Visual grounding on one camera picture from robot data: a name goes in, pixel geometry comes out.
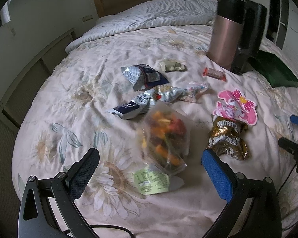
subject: thermos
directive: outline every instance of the thermos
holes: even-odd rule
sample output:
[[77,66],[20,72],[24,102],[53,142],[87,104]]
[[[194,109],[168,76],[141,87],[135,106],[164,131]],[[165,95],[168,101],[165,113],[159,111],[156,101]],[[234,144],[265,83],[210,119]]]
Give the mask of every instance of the thermos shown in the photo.
[[267,9],[249,0],[219,0],[207,52],[219,66],[241,74],[255,57],[263,37]]

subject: wall socket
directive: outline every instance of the wall socket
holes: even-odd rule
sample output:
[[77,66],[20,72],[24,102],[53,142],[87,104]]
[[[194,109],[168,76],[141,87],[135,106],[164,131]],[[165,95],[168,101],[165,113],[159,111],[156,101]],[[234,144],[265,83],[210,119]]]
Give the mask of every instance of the wall socket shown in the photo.
[[93,18],[92,15],[87,15],[85,17],[82,17],[81,19],[82,19],[82,22],[85,22],[85,21],[91,20],[92,18]]

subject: bed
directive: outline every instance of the bed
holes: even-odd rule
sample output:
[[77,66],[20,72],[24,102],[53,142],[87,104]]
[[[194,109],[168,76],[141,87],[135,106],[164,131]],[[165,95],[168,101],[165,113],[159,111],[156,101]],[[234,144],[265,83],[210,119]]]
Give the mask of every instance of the bed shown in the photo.
[[[19,199],[29,176],[54,177],[95,147],[100,152],[100,164],[82,197],[75,201],[89,224],[123,226],[141,238],[202,237],[226,202],[219,198],[200,165],[200,155],[207,146],[217,93],[239,88],[257,102],[258,122],[243,137],[250,158],[238,161],[223,155],[221,160],[251,179],[270,176],[277,190],[290,173],[279,192],[286,237],[298,221],[298,173],[292,171],[292,155],[280,149],[277,141],[284,136],[298,143],[298,126],[289,122],[290,115],[298,115],[298,88],[273,89],[256,71],[237,76],[224,70],[227,82],[198,74],[205,67],[223,70],[206,56],[216,0],[94,2],[100,15],[96,26],[68,45],[68,57],[43,84],[21,125],[12,160],[12,179]],[[291,61],[266,38],[261,50],[275,53],[298,77]],[[168,73],[171,86],[196,81],[208,83],[210,90],[199,104],[179,101],[172,105],[193,123],[187,167],[178,174],[184,186],[144,196],[133,181],[133,173],[142,163],[132,156],[141,117],[122,120],[106,110],[141,93],[133,91],[120,67],[144,63],[159,70],[157,62],[165,57],[188,68],[186,72]],[[50,201],[60,227],[68,229],[55,202]],[[232,233],[242,226],[246,210]],[[118,231],[97,233],[126,237]]]

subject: rose gold cylinder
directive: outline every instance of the rose gold cylinder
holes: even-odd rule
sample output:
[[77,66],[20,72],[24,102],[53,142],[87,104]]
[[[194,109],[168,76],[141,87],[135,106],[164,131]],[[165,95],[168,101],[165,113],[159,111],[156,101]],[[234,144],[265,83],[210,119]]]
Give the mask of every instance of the rose gold cylinder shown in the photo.
[[216,15],[207,57],[219,66],[230,70],[242,27],[242,24]]

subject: cartoon character cutout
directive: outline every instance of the cartoon character cutout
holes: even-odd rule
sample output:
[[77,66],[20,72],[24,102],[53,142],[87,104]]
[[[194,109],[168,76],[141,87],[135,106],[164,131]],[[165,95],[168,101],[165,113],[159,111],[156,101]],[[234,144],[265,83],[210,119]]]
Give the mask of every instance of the cartoon character cutout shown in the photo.
[[235,89],[233,92],[224,90],[218,93],[218,98],[224,99],[226,105],[221,102],[216,103],[216,109],[213,114],[229,119],[237,119],[249,125],[257,123],[257,113],[255,107],[257,104],[252,100],[247,100],[244,94]]

